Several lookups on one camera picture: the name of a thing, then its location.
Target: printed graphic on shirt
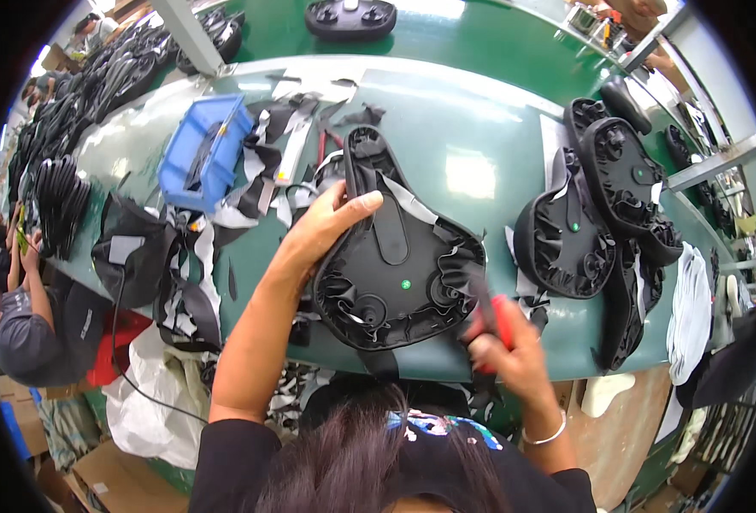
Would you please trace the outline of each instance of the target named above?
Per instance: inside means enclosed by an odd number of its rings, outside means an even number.
[[[422,432],[433,436],[446,436],[452,429],[458,424],[468,424],[475,428],[483,436],[483,440],[489,449],[495,451],[501,451],[503,446],[497,441],[486,426],[476,423],[472,419],[465,419],[464,417],[456,416],[433,416],[428,413],[424,413],[420,410],[409,410],[406,415],[406,422],[414,425]],[[390,411],[387,415],[387,429],[394,429],[401,425],[401,413],[397,411]],[[410,442],[414,442],[417,439],[415,432],[410,428],[406,428],[404,437]],[[467,438],[466,441],[471,444],[477,443],[475,438]]]

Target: red cloth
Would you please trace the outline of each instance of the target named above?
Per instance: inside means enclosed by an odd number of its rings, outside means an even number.
[[[96,365],[87,371],[87,382],[93,386],[109,385],[118,377],[118,371],[113,367],[113,315],[111,310],[105,316],[105,331],[101,334],[99,352],[96,354]],[[122,310],[118,312],[116,327],[115,359],[122,370],[130,366],[129,345],[139,333],[153,323],[151,319],[132,312]]]

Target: white fabric stack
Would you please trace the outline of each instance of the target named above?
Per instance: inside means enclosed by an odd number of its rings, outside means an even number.
[[[674,385],[688,381],[700,363],[711,329],[711,290],[705,260],[700,250],[683,242],[677,262],[677,286],[668,321],[669,373]]]

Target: gray t-shirt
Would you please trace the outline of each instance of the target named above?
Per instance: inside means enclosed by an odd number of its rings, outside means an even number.
[[[57,301],[50,291],[48,297],[58,327]],[[57,336],[41,315],[33,313],[30,293],[19,287],[3,294],[0,311],[0,370],[28,386],[52,386],[61,379],[67,373],[65,344],[61,334]]]
[[[46,71],[44,75],[35,79],[35,87],[43,94],[47,94],[48,88],[50,87],[48,82],[51,78],[56,80],[53,85],[53,90],[56,91],[59,89],[59,85],[70,77],[72,77],[70,73],[65,73],[63,71]]]

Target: dark hair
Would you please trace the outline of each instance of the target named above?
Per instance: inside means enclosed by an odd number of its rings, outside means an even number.
[[[320,427],[301,431],[273,460],[256,513],[380,513],[388,506],[386,485],[398,472],[408,410],[400,389],[391,386],[366,401],[350,401]],[[389,411],[403,412],[401,425],[391,430]],[[486,445],[465,443],[470,431],[474,428],[458,425],[447,436],[465,474],[465,509],[509,511]]]
[[[78,35],[79,32],[84,30],[84,27],[87,26],[88,23],[91,21],[97,21],[100,20],[101,16],[97,15],[95,12],[91,12],[90,14],[84,16],[81,21],[79,21],[76,26],[73,28],[73,35]]]
[[[27,79],[27,82],[25,82],[24,89],[22,89],[22,101],[32,93],[30,89],[31,87],[35,87],[35,77],[30,77]]]

